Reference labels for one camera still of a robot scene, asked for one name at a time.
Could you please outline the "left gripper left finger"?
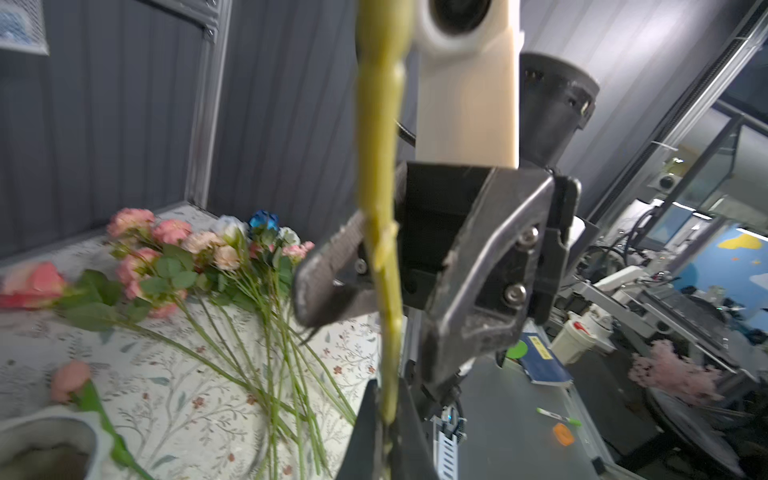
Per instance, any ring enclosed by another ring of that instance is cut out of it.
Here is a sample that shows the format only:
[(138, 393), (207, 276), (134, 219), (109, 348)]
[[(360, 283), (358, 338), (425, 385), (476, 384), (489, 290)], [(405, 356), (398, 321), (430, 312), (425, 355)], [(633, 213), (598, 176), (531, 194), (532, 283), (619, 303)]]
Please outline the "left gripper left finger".
[(379, 479), (383, 462), (383, 427), (378, 410), (379, 386), (370, 380), (336, 480)]

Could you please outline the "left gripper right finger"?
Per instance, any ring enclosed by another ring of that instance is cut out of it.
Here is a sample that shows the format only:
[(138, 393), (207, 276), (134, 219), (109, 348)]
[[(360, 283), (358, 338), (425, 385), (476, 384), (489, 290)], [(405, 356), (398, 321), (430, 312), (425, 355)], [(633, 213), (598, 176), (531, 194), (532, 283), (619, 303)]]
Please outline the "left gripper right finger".
[(422, 420), (408, 385), (398, 383), (397, 412), (392, 424), (392, 478), (394, 480), (437, 480)]

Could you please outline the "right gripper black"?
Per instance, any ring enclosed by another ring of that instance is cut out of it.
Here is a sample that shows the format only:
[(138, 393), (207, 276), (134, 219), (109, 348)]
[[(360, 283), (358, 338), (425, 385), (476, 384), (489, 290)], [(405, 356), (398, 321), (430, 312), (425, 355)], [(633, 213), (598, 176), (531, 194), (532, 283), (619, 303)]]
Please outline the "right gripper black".
[[(577, 179), (538, 167), (408, 165), (397, 202), (403, 299), (425, 314), (425, 383), (515, 345), (527, 320), (548, 319), (580, 194)], [(292, 306), (300, 326), (320, 329), (377, 310), (372, 282), (354, 270), (363, 226), (357, 210), (297, 267)]]

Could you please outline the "cream white rose stem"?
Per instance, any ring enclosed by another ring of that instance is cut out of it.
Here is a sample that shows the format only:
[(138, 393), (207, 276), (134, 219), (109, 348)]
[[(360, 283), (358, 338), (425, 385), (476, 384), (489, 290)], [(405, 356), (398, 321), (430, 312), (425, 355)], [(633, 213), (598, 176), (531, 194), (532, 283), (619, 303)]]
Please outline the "cream white rose stem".
[(402, 296), (394, 214), (397, 120), (411, 45), (412, 1), (360, 1), (356, 24), (358, 207), (381, 321), (380, 416), (394, 423), (402, 335)]

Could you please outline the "white ribbed ceramic vase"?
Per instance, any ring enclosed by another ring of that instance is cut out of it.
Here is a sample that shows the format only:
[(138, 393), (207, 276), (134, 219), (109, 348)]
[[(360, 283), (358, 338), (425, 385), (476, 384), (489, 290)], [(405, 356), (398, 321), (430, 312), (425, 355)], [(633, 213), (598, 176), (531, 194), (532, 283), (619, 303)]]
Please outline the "white ribbed ceramic vase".
[(1, 477), (100, 479), (113, 447), (98, 414), (47, 407), (1, 422)]

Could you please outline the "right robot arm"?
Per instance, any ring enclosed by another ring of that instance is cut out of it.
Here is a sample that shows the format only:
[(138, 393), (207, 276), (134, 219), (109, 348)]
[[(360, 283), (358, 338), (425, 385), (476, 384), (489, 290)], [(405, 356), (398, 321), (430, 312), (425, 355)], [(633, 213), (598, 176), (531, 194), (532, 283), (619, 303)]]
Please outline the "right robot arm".
[(394, 207), (406, 306), (426, 317), (419, 341), (429, 383), (515, 345), (547, 320), (571, 255), (579, 182), (556, 171), (591, 118), (598, 83), (555, 57), (521, 57), (521, 165), (516, 170), (401, 163)]

